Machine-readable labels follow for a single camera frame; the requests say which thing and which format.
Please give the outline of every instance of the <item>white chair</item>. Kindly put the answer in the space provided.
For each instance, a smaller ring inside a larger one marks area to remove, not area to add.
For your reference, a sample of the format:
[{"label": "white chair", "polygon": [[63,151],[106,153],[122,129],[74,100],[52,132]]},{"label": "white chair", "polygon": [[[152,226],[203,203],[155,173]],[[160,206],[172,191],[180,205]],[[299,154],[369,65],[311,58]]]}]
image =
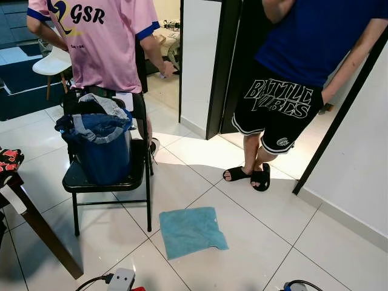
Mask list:
[{"label": "white chair", "polygon": [[67,93],[66,80],[63,71],[71,66],[72,61],[70,59],[69,53],[55,46],[53,46],[53,50],[48,56],[36,62],[32,66],[32,70],[35,73],[47,76],[47,100],[49,100],[50,97],[51,77],[54,75],[61,74],[63,88],[65,93]]}]

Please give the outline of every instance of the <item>folding chair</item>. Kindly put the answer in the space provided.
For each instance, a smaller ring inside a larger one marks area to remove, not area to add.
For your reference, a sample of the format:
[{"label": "folding chair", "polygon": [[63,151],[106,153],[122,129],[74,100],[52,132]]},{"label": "folding chair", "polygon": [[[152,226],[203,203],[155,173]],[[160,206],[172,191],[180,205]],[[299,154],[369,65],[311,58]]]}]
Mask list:
[{"label": "folding chair", "polygon": [[[153,175],[152,169],[152,157],[150,153],[150,147],[148,142],[147,133],[147,115],[146,104],[142,94],[133,94],[133,111],[132,116],[142,122],[143,124],[143,137],[144,139],[133,139],[131,141],[131,155],[132,155],[132,172],[122,182],[100,186],[91,184],[88,182],[81,165],[79,164],[75,154],[70,146],[68,146],[68,153],[70,159],[70,167],[67,170],[65,177],[62,180],[62,184],[65,190],[72,194],[73,197],[73,212],[74,212],[74,228],[75,235],[79,236],[79,223],[78,223],[78,206],[97,205],[97,204],[121,204],[121,203],[147,203],[147,230],[151,232],[151,200],[150,200],[150,175]],[[143,181],[143,173],[145,166],[145,186],[146,196],[141,200],[126,200],[126,201],[98,201],[88,203],[78,203],[77,193],[90,193],[90,192],[118,192],[118,191],[131,191],[138,188]]]}]

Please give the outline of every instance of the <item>blue towel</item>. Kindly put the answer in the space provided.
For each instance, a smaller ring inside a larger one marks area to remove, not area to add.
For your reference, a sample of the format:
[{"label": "blue towel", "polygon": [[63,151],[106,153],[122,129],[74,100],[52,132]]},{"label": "blue towel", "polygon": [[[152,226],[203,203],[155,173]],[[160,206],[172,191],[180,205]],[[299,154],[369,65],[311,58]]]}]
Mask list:
[{"label": "blue towel", "polygon": [[168,259],[209,247],[228,249],[213,207],[162,212],[159,219]]}]

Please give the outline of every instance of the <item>blue sleeve trim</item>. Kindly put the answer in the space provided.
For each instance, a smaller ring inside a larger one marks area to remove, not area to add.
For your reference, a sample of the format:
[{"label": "blue sleeve trim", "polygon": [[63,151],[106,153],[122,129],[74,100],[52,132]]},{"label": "blue sleeve trim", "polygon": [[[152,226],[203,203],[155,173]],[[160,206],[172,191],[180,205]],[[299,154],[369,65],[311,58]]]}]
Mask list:
[{"label": "blue sleeve trim", "polygon": [[31,8],[28,8],[27,9],[27,15],[28,16],[31,16],[39,21],[48,21],[48,20],[51,20],[51,18],[47,17],[47,16],[44,16],[42,14],[40,14],[39,12],[35,11],[35,10],[32,10]]},{"label": "blue sleeve trim", "polygon": [[160,28],[159,22],[153,21],[150,26],[143,29],[141,32],[137,33],[136,37],[138,38],[138,40],[141,41],[142,39],[150,36],[155,31],[155,29],[158,29],[158,28]]}]

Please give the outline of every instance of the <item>dark floor mat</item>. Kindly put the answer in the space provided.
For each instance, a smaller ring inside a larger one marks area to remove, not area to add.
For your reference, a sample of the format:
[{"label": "dark floor mat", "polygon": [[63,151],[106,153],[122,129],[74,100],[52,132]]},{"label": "dark floor mat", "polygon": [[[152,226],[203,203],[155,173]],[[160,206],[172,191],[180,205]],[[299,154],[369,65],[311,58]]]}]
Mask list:
[{"label": "dark floor mat", "polygon": [[44,87],[15,95],[0,90],[0,121],[59,105],[60,98],[65,94],[62,84],[51,86],[50,100],[46,100],[46,90]]},{"label": "dark floor mat", "polygon": [[42,54],[39,44],[20,45],[19,47],[27,56],[39,56]]},{"label": "dark floor mat", "polygon": [[[0,65],[0,78],[11,91],[18,93],[27,89],[37,88],[47,85],[47,76],[35,73],[32,70],[34,63],[40,59],[32,59],[14,64]],[[52,83],[59,82],[60,77],[55,76]]]}]

